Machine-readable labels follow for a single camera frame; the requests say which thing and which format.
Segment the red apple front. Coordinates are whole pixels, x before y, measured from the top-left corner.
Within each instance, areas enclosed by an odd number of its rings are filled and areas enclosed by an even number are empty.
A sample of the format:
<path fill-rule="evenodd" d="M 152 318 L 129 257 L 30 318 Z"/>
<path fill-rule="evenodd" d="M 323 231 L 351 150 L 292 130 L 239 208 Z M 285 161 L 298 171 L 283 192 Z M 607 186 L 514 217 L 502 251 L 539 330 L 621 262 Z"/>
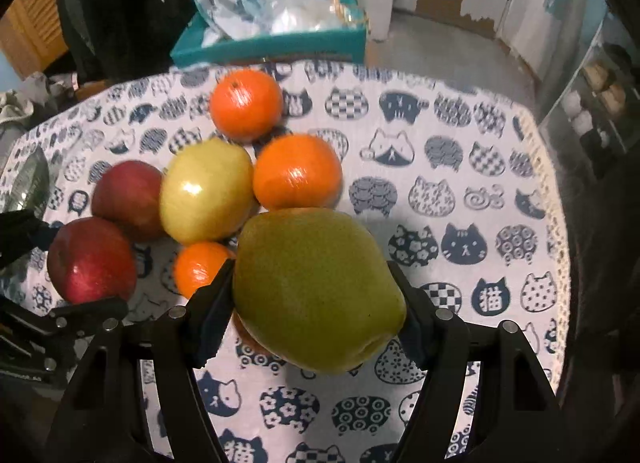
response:
<path fill-rule="evenodd" d="M 131 242 L 99 217 L 62 226 L 48 249 L 47 269 L 56 292 L 70 304 L 110 297 L 129 301 L 138 279 Z"/>

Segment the red apple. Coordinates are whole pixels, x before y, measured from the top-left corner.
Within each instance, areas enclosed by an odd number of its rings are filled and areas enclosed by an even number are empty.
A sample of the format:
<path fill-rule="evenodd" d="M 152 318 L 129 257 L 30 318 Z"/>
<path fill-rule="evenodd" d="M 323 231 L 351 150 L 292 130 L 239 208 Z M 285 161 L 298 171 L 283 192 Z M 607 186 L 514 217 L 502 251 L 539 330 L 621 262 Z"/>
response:
<path fill-rule="evenodd" d="M 132 242 L 158 240 L 165 235 L 160 222 L 162 181 L 162 173 L 148 163 L 120 162 L 96 183 L 91 213 L 116 224 Z"/>
<path fill-rule="evenodd" d="M 48 249 L 47 269 L 56 292 L 70 304 L 110 297 L 129 301 L 138 279 L 131 242 L 99 217 L 62 226 Z"/>

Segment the green pear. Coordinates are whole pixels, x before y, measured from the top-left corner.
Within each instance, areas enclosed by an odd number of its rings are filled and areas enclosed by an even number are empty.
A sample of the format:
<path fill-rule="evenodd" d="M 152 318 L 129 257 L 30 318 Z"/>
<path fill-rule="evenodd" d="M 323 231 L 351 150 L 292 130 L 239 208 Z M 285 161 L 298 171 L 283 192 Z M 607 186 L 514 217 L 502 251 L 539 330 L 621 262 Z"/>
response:
<path fill-rule="evenodd" d="M 252 217 L 239 236 L 233 299 L 257 343 L 319 373 L 357 367 L 393 339 L 407 316 L 373 235 L 328 209 Z"/>

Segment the glass plate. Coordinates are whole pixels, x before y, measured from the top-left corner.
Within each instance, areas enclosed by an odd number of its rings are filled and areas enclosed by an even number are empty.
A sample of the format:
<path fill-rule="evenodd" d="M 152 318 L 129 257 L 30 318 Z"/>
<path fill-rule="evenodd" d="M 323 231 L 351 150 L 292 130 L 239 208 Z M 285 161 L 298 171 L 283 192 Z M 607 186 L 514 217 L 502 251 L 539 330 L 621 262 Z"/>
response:
<path fill-rule="evenodd" d="M 32 211 L 37 218 L 41 218 L 49 201 L 49 191 L 49 165 L 38 146 L 18 172 L 3 211 Z"/>

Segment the red apple back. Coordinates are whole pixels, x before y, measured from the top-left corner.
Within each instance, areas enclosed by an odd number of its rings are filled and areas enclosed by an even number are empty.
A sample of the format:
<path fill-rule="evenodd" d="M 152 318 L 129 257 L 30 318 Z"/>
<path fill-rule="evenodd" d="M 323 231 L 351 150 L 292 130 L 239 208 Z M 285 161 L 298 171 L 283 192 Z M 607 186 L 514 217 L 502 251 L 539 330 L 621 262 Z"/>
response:
<path fill-rule="evenodd" d="M 162 173 L 148 163 L 120 162 L 96 183 L 91 213 L 116 224 L 132 242 L 158 240 L 165 235 L 160 222 L 162 181 Z"/>

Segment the small mandarin middle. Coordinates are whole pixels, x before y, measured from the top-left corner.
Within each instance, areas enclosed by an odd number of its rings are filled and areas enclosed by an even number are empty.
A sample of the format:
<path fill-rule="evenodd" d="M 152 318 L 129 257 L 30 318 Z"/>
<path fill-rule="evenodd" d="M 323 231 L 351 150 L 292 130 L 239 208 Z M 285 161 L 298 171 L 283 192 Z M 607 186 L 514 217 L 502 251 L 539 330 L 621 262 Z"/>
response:
<path fill-rule="evenodd" d="M 218 271 L 235 254 L 217 242 L 198 242 L 185 246 L 177 255 L 172 274 L 178 292 L 190 298 L 198 289 L 213 282 Z"/>

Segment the yellow pear centre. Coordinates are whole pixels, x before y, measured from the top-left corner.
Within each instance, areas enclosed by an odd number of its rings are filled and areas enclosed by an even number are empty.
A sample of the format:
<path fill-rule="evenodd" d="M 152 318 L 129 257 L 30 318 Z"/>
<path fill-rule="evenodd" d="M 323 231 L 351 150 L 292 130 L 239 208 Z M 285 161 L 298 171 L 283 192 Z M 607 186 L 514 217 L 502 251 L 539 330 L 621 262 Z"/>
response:
<path fill-rule="evenodd" d="M 231 237 L 257 210 L 254 165 L 246 150 L 219 138 L 190 145 L 169 163 L 160 221 L 182 245 Z"/>

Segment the grey clothes pile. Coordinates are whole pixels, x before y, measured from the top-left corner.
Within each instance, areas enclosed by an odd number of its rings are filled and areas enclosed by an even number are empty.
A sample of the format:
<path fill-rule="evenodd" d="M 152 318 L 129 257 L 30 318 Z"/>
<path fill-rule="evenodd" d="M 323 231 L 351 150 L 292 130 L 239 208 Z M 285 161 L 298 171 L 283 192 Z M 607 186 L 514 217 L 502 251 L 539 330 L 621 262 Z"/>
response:
<path fill-rule="evenodd" d="M 32 128 L 77 104 L 69 75 L 50 79 L 36 72 L 17 90 L 1 93 L 1 138 L 22 136 Z"/>

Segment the cat pattern tablecloth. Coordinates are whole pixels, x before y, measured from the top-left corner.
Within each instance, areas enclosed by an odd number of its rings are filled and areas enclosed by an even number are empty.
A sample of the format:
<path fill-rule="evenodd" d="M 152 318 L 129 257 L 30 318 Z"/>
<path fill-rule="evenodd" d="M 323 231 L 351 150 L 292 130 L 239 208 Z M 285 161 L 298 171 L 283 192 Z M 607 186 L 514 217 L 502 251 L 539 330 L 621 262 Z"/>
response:
<path fill-rule="evenodd" d="M 209 97 L 223 67 L 119 84 L 15 142 L 8 194 L 41 150 L 50 171 L 44 217 L 90 213 L 111 166 L 166 168 L 217 133 Z M 385 255 L 439 307 L 486 325 L 516 322 L 558 383 L 566 338 L 566 235 L 552 168 L 523 107 L 421 76 L 320 60 L 277 64 L 283 131 L 330 144 L 342 163 L 338 209 L 361 220 Z M 195 374 L 233 462 L 371 462 L 390 455 L 424 375 L 397 341 L 336 376 L 257 353 L 229 329 Z"/>

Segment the shoe rack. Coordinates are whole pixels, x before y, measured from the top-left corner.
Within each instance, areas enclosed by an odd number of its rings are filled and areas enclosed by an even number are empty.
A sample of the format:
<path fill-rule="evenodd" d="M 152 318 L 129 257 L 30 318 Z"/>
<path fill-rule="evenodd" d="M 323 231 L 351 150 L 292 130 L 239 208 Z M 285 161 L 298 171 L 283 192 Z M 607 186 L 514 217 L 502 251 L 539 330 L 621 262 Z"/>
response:
<path fill-rule="evenodd" d="M 555 159 L 601 179 L 639 148 L 639 46 L 610 12 L 540 124 Z"/>

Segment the wooden louvred wardrobe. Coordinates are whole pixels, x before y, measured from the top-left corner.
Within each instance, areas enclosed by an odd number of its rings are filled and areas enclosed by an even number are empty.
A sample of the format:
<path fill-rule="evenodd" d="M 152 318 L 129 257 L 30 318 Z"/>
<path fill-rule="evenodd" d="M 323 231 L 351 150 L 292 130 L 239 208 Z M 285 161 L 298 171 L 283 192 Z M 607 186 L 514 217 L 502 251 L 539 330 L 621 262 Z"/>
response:
<path fill-rule="evenodd" d="M 56 0 L 14 0 L 1 18 L 1 50 L 24 80 L 68 52 Z"/>

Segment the large orange mandarin top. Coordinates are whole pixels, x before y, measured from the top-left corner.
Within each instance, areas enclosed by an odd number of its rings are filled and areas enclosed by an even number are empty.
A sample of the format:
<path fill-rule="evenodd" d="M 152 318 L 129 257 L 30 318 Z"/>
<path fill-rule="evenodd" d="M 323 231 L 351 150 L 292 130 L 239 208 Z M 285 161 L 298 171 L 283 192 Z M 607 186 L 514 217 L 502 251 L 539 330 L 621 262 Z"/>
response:
<path fill-rule="evenodd" d="M 224 136 L 235 142 L 254 142 L 280 123 L 282 90 L 266 72 L 236 70 L 214 88 L 209 98 L 209 112 Z"/>

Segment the black hanging jacket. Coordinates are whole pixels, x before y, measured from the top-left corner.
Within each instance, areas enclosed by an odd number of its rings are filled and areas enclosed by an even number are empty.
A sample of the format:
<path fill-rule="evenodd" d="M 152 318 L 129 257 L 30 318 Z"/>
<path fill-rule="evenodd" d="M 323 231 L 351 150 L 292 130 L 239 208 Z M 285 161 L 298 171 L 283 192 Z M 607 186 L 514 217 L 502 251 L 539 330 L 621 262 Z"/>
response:
<path fill-rule="evenodd" d="M 56 0 L 81 82 L 125 82 L 165 72 L 195 14 L 193 0 Z"/>

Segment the teal cardboard box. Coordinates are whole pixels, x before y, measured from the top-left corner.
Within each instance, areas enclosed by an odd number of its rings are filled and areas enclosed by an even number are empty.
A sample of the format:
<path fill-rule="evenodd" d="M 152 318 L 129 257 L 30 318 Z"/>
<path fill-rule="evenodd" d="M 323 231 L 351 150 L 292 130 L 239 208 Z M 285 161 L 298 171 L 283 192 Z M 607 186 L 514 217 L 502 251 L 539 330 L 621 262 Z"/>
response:
<path fill-rule="evenodd" d="M 303 59 L 326 59 L 363 64 L 368 39 L 368 18 L 357 0 L 340 0 L 355 16 L 355 24 L 309 33 L 258 36 L 242 41 L 221 40 L 204 45 L 208 25 L 195 14 L 186 26 L 170 58 L 176 67 L 194 64 L 258 64 L 258 62 L 293 62 Z"/>

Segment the clear plastic bag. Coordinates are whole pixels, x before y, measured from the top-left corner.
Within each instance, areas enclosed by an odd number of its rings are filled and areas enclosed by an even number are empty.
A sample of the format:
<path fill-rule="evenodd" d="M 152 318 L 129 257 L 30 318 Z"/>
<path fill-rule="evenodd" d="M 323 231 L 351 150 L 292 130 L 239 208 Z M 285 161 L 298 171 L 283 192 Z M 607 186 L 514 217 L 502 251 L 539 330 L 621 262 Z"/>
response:
<path fill-rule="evenodd" d="M 349 24 L 340 0 L 271 0 L 266 19 L 271 35 L 337 30 Z"/>

